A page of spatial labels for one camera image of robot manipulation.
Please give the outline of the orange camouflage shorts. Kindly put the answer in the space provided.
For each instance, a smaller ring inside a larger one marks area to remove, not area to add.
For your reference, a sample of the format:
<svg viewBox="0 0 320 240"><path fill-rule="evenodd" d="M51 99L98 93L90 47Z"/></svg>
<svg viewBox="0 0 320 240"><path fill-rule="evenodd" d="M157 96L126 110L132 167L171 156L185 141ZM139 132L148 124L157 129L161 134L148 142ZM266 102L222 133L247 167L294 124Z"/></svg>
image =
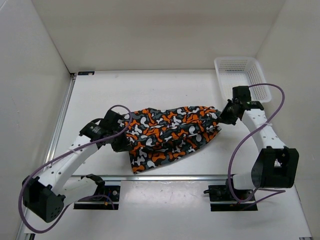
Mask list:
<svg viewBox="0 0 320 240"><path fill-rule="evenodd" d="M125 135L133 173L171 164L202 149L221 131L214 106L182 106L132 112Z"/></svg>

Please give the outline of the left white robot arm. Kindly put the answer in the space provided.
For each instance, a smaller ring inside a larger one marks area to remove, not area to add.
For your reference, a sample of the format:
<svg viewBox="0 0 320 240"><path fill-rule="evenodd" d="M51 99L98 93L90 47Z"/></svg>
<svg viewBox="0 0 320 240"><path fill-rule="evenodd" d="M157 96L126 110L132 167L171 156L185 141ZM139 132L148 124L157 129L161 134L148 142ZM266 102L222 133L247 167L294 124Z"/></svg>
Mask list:
<svg viewBox="0 0 320 240"><path fill-rule="evenodd" d="M18 209L26 207L46 223L62 214L67 205L82 198L100 200L105 194L103 180L89 174L67 184L74 172L102 146L123 136L133 120L109 109L104 118L87 123L67 152L48 161L24 179L18 197Z"/></svg>

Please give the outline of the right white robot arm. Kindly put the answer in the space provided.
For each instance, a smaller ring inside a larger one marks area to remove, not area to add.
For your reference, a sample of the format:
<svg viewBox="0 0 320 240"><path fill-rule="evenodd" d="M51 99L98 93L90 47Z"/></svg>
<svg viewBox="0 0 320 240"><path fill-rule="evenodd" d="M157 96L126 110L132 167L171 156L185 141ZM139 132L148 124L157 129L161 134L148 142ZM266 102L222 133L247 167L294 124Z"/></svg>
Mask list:
<svg viewBox="0 0 320 240"><path fill-rule="evenodd" d="M232 174L232 166L228 166L228 185L224 188L227 198L236 200L243 190L289 189L294 185L299 153L277 136L262 104L252 100L249 86L233 87L232 99L227 101L218 120L227 125L242 121L249 130L245 139L253 138L259 152L252 169L246 173Z"/></svg>

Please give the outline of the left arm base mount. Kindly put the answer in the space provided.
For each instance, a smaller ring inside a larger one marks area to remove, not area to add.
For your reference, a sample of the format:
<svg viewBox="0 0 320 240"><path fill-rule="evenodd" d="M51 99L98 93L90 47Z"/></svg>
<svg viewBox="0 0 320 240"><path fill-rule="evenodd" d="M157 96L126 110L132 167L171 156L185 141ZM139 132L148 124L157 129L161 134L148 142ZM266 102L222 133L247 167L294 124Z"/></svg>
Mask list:
<svg viewBox="0 0 320 240"><path fill-rule="evenodd" d="M97 188L92 196L85 197L73 204L74 210L118 210L120 202L120 183L106 183L100 176L88 174L82 179L93 180Z"/></svg>

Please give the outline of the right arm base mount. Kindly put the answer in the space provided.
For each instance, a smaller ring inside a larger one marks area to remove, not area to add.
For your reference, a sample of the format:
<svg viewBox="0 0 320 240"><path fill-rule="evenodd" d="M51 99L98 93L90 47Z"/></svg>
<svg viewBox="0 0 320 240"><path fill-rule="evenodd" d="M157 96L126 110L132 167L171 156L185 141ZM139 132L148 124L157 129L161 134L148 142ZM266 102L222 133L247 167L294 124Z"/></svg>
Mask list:
<svg viewBox="0 0 320 240"><path fill-rule="evenodd" d="M255 198L255 187L252 183L249 183L249 188L244 188L246 184L240 184L239 188L235 188L234 175L230 177L231 186L236 197L242 202L237 201L231 193L229 188L228 179L224 184L212 184L209 185L206 190L203 191L204 195L207 195L210 200L211 212L254 212L258 211Z"/></svg>

